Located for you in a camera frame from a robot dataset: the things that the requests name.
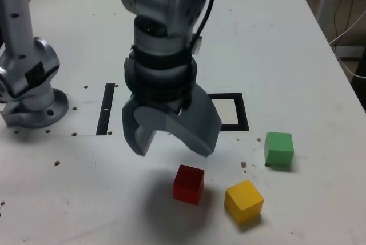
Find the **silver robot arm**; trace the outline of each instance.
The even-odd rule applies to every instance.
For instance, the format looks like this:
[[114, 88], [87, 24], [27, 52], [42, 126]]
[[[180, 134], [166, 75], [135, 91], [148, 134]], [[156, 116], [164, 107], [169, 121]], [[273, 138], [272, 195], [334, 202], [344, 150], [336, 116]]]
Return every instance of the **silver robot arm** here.
[[197, 39], [192, 39], [192, 30], [205, 2], [122, 0], [137, 15], [133, 52], [125, 61], [132, 96], [122, 118], [125, 139], [138, 155], [146, 155], [157, 130], [173, 134], [200, 155], [214, 151], [221, 120], [208, 94], [196, 84], [192, 58]]
[[0, 57], [0, 100], [8, 126], [41, 128], [67, 112], [67, 96], [51, 87], [59, 68], [52, 47], [33, 38], [28, 0], [0, 0], [0, 27], [5, 51]]

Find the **black band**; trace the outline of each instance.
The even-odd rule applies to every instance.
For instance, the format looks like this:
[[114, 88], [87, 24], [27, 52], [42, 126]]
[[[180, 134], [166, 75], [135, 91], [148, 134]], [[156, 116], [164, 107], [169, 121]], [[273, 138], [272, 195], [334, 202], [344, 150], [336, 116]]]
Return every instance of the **black band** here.
[[125, 81], [131, 92], [139, 98], [148, 101], [171, 102], [179, 99], [189, 99], [196, 84], [197, 64], [194, 60], [189, 65], [189, 71], [184, 80], [176, 85], [161, 86], [143, 82], [136, 75], [133, 59], [125, 62]]
[[192, 61], [192, 54], [188, 48], [173, 55], [151, 55], [141, 51], [136, 45], [132, 46], [135, 60], [143, 67], [153, 70], [167, 70], [182, 65], [188, 65]]

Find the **red cube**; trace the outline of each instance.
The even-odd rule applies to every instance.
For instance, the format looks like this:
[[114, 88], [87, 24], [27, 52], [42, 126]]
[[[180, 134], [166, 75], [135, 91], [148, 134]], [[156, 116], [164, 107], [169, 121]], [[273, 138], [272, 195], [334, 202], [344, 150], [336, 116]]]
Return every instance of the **red cube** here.
[[204, 176], [204, 170], [181, 165], [173, 184], [174, 199], [198, 205], [204, 189]]

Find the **green cube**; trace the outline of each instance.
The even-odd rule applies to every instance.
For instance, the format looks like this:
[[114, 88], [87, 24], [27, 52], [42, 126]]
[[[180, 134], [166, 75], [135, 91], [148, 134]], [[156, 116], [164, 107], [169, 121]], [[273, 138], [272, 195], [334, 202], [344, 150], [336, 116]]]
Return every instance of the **green cube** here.
[[291, 134], [268, 132], [264, 143], [264, 160], [269, 166], [289, 167], [293, 157]]

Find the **table surface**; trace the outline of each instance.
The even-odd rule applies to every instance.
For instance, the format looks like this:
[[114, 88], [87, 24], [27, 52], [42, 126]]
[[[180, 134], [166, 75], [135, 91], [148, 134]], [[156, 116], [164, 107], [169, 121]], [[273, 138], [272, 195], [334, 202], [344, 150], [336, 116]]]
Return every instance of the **table surface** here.
[[[215, 0], [197, 83], [242, 93], [250, 131], [222, 132], [208, 158], [163, 132], [144, 158], [125, 142], [134, 15], [120, 0], [31, 0], [30, 9], [34, 35], [60, 58], [52, 85], [70, 109], [19, 134], [1, 121], [2, 244], [366, 244], [366, 117], [305, 0]], [[95, 136], [106, 83], [119, 84], [113, 134]], [[291, 170], [264, 166], [268, 131], [292, 134]], [[181, 164], [205, 170], [199, 206], [172, 198]], [[224, 197], [245, 179], [265, 200], [260, 219], [239, 228]]]

